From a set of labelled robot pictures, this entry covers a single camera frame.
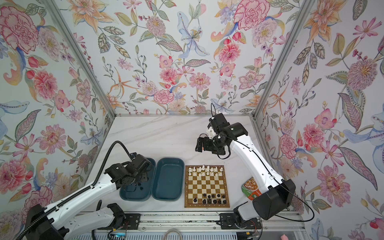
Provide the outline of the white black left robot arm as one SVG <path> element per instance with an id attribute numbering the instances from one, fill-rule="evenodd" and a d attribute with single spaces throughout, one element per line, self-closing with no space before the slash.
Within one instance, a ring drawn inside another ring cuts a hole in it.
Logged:
<path id="1" fill-rule="evenodd" d="M 122 208 L 116 204 L 92 213 L 80 213 L 120 188 L 143 181 L 152 163 L 142 155 L 123 164 L 101 167 L 95 180 L 64 199 L 42 207 L 29 209 L 24 230 L 18 240 L 69 240 L 96 229 L 118 229 L 127 221 Z"/>

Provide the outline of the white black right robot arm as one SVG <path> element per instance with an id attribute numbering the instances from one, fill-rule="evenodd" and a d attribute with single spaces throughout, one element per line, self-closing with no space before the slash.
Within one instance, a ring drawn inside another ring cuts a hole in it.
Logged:
<path id="1" fill-rule="evenodd" d="M 240 123 L 230 124 L 223 114 L 213 115 L 209 119 L 207 135 L 199 137 L 196 152 L 208 151 L 221 160 L 229 158 L 231 153 L 243 161 L 251 172 L 260 195 L 251 202 L 234 208 L 238 223 L 254 218 L 268 220 L 291 206 L 295 184 L 284 180 L 254 145 L 248 131 Z"/>

